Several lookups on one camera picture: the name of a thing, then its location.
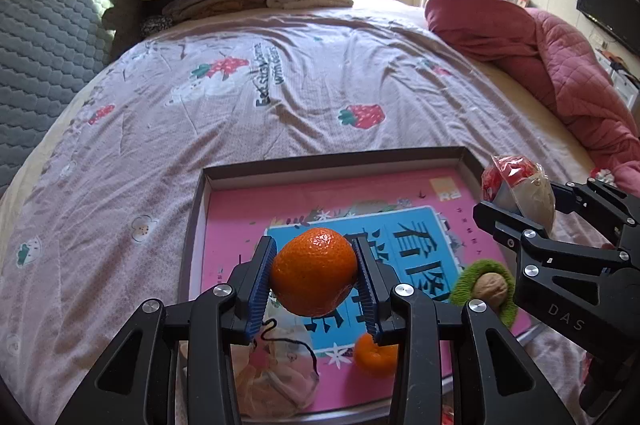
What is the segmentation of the pink blue children's book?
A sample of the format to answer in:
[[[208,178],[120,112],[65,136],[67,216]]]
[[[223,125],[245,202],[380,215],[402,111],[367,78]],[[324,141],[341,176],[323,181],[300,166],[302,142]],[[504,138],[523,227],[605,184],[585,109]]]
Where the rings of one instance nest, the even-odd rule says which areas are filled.
[[[264,234],[283,245],[318,226],[367,237],[374,256],[402,282],[445,301],[459,272],[474,261],[514,267],[473,223],[478,191],[476,180],[454,167],[310,182],[282,175],[274,185],[250,187],[208,179],[196,197],[189,295],[227,281]],[[329,317],[299,323],[318,357],[320,384],[296,422],[348,423],[385,414],[392,381],[370,379],[352,363],[352,346],[366,330],[358,295],[350,294]]]

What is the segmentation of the orange tangerine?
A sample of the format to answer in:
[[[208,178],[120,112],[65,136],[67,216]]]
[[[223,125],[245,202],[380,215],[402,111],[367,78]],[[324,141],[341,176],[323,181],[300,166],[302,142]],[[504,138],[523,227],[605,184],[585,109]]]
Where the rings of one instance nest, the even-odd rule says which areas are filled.
[[[356,367],[365,375],[375,379],[389,379],[396,373],[398,346],[380,346],[369,333],[357,339],[352,351]]]
[[[338,232],[316,227],[288,241],[274,257],[270,286],[289,312],[319,318],[342,304],[357,275],[352,245]]]

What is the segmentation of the white drawer cabinet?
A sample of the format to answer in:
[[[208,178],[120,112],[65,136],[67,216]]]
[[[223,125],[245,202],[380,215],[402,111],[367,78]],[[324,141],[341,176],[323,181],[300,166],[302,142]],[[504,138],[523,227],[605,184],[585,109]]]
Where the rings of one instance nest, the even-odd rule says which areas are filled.
[[[616,92],[623,99],[624,104],[630,111],[637,109],[639,101],[639,80],[634,75],[630,74],[620,60],[616,58],[611,59],[608,52],[601,52],[596,50],[597,60],[600,66],[605,70],[605,74],[608,75],[610,82],[612,83]]]

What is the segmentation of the strawberry print bed sheet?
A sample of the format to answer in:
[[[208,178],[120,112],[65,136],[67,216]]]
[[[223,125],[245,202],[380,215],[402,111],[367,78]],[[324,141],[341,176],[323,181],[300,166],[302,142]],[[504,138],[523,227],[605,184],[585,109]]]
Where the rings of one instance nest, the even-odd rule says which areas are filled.
[[[183,23],[75,96],[1,199],[1,375],[56,421],[141,303],[178,297],[201,171],[356,151],[518,153],[559,182],[589,154],[510,76],[393,0]]]

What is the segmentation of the grey quilted headboard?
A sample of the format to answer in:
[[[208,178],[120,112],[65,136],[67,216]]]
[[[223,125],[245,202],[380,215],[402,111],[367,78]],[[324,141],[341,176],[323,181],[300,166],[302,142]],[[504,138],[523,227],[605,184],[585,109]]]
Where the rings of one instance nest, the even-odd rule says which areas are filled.
[[[70,101],[140,42],[138,0],[1,0],[1,185]]]

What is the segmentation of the shallow grey cardboard tray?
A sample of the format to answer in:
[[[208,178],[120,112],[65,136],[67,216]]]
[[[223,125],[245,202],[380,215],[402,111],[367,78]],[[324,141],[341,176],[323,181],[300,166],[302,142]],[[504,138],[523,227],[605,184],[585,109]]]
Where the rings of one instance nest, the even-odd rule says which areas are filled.
[[[400,282],[435,301],[448,301],[460,273],[480,259],[506,257],[472,222],[484,166],[461,147],[368,151],[210,167],[194,194],[179,280],[180,303],[227,282],[249,261],[259,239],[277,250],[309,227],[367,237],[372,255],[392,266]],[[352,363],[352,347],[366,332],[358,292],[324,318],[287,315],[268,303],[266,318],[285,314],[285,331],[310,338],[320,382],[306,409],[247,424],[357,424],[383,422],[392,379],[371,379]]]

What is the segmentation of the brown walnut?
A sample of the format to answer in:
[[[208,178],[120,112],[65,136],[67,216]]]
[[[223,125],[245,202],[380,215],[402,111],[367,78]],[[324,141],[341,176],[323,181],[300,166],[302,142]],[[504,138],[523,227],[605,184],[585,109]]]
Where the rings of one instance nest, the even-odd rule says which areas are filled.
[[[472,289],[473,297],[484,301],[495,312],[498,312],[506,301],[508,292],[506,279],[495,271],[483,273]]]

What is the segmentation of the red white snack bag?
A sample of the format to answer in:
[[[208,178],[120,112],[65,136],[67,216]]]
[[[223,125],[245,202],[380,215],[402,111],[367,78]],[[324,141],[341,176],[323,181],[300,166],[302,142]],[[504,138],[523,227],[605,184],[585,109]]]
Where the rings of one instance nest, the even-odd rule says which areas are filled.
[[[482,199],[550,232],[555,197],[544,169],[526,156],[494,156],[482,174]]]

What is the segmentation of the red white wrapped candy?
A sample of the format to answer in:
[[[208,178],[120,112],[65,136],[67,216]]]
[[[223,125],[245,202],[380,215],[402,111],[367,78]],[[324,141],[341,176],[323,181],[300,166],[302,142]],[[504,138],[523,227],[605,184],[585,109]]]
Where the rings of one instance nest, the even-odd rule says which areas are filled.
[[[614,174],[606,168],[597,167],[590,173],[590,178],[597,180],[598,182],[604,182],[607,185],[616,187],[616,181]]]

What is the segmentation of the black wall television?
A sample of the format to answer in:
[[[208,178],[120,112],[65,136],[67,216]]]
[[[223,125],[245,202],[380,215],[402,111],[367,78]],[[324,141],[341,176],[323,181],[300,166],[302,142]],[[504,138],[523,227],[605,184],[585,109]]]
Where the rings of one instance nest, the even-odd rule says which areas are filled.
[[[639,55],[638,0],[577,0],[576,8],[630,52]]]

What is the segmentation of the sheer drawstring pouch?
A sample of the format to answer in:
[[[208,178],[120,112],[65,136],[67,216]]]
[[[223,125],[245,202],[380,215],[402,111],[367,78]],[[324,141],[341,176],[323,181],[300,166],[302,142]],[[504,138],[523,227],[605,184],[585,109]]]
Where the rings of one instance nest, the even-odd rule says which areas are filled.
[[[282,327],[271,317],[250,345],[233,345],[231,355],[241,414],[260,421],[287,419],[314,403],[318,358],[301,325]]]

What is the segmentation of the pink quilted blanket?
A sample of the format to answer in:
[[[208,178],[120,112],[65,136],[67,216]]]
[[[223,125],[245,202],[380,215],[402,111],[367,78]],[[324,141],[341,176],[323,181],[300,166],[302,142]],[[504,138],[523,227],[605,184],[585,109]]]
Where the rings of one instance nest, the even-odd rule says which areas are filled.
[[[509,74],[610,171],[639,194],[639,132],[587,39],[550,12],[508,0],[427,0],[428,29],[465,57]]]

